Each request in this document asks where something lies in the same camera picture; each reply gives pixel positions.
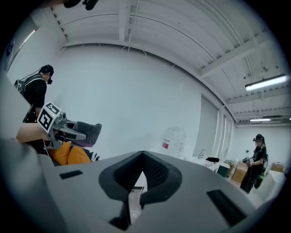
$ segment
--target plastic bottle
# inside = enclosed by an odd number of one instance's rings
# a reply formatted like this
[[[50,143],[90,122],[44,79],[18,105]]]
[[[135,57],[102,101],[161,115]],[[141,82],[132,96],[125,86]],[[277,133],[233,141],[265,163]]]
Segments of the plastic bottle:
[[[186,137],[185,130],[180,127],[167,128],[163,134],[161,153],[181,158]]]

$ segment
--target cable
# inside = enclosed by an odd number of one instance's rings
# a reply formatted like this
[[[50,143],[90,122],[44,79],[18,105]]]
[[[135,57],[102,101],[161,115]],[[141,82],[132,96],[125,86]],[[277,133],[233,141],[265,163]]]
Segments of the cable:
[[[136,11],[135,11],[135,22],[133,24],[133,28],[131,30],[131,33],[130,33],[130,36],[129,36],[129,41],[128,41],[128,51],[129,52],[129,49],[130,49],[130,42],[131,42],[131,36],[132,36],[132,33],[133,33],[133,30],[135,28],[135,23],[136,23],[136,16],[137,16],[137,9],[138,9],[138,4],[139,4],[140,0],[137,0],[137,6],[136,6]]]
[[[63,142],[62,142],[62,145],[64,144],[64,141],[67,139],[67,134],[65,135],[64,139],[63,139]]]
[[[39,68],[39,69],[37,69],[36,71],[34,71],[32,74],[30,74],[30,75],[33,75],[35,72],[37,72],[37,71],[39,71],[41,68]]]
[[[48,152],[47,149],[46,149],[45,140],[42,139],[42,141],[44,142],[44,149],[46,150],[46,153],[47,153],[47,155],[49,156],[49,152]]]

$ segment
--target red label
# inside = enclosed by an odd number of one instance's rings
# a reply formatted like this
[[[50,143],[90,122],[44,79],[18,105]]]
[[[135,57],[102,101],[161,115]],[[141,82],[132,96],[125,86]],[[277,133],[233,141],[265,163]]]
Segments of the red label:
[[[163,145],[162,145],[164,148],[166,148],[166,149],[168,149],[169,148],[169,144],[167,144],[167,143],[164,143],[163,142]]]

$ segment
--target white wall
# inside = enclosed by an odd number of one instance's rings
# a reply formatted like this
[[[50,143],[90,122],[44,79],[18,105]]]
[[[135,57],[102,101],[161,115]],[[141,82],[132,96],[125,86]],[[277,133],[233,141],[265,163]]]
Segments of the white wall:
[[[48,25],[40,26],[14,58],[7,74],[10,82],[14,84],[16,79],[22,79],[47,64],[54,67],[61,48],[52,29]]]
[[[160,152],[170,126],[186,131],[184,155],[192,156],[201,94],[193,77],[142,53],[99,45],[67,48],[54,76],[46,101],[71,120],[102,124],[92,148],[100,159]]]
[[[289,167],[291,162],[291,127],[236,127],[227,159],[239,158],[241,160],[246,156],[252,157],[255,149],[253,138],[257,134],[261,134],[265,138],[269,165],[273,162],[281,162],[285,168]]]

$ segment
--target ceiling beam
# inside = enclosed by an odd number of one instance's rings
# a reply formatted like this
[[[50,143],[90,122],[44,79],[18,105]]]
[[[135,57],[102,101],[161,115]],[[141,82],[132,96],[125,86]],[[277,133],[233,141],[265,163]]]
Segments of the ceiling beam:
[[[131,1],[119,1],[119,41],[125,41],[129,33]]]
[[[246,43],[238,46],[234,50],[226,53],[216,61],[210,63],[208,66],[200,70],[200,77],[205,78],[210,74],[213,74],[218,69],[221,69],[236,60],[242,59],[254,53],[258,48],[263,48],[266,44],[271,41],[271,35],[268,32],[256,36],[254,39],[247,41]]]
[[[242,112],[242,113],[236,113],[236,118],[252,118],[252,117],[259,117],[259,111],[252,111],[252,112]],[[291,109],[276,109],[276,110],[267,110],[267,111],[261,111],[261,117],[263,116],[276,116],[276,115],[291,115]]]
[[[38,27],[50,28],[61,45],[68,42],[50,7],[35,9],[31,12],[30,16]]]
[[[279,127],[291,126],[291,123],[272,123],[272,124],[237,124],[236,127]]]
[[[288,94],[290,94],[290,89],[288,87],[277,89],[277,90],[272,90],[272,91],[265,91],[264,92],[264,99],[272,98],[272,97],[276,97],[276,96],[284,96],[284,95],[288,95]],[[244,97],[239,97],[239,98],[227,100],[226,104],[227,105],[240,104],[240,103],[244,103],[244,102],[261,100],[261,96],[262,96],[262,93],[244,96]]]
[[[111,45],[120,45],[120,46],[129,46],[129,42],[127,41],[119,41],[119,40],[115,40],[115,39],[84,39],[84,40],[75,40],[75,41],[71,41],[71,42],[67,42],[64,44],[64,47],[68,47],[68,46],[75,46],[75,45],[82,45],[82,44],[111,44]],[[198,80],[200,80],[204,85],[206,85],[216,96],[219,96],[218,93],[216,93],[215,91],[213,91],[213,89],[211,89],[209,86],[209,84],[200,79],[199,75],[198,75],[198,70],[193,68],[192,66],[190,67],[190,69],[186,69],[184,68],[185,66],[183,66],[182,64],[184,63],[183,61],[181,61],[181,58],[177,58],[176,54],[168,52],[167,50],[157,47],[157,46],[150,46],[147,44],[144,44],[142,42],[131,42],[130,43],[130,47],[133,47],[135,49],[138,50],[142,50],[145,52],[149,52],[152,53],[154,55],[157,55],[159,57],[162,57],[170,62],[172,62],[173,64],[176,64],[178,66],[180,66],[181,68],[183,68],[184,70],[188,71],[189,73],[191,73],[194,77],[196,77]],[[224,99],[221,97],[219,98],[223,104],[226,104],[226,102],[224,101]]]

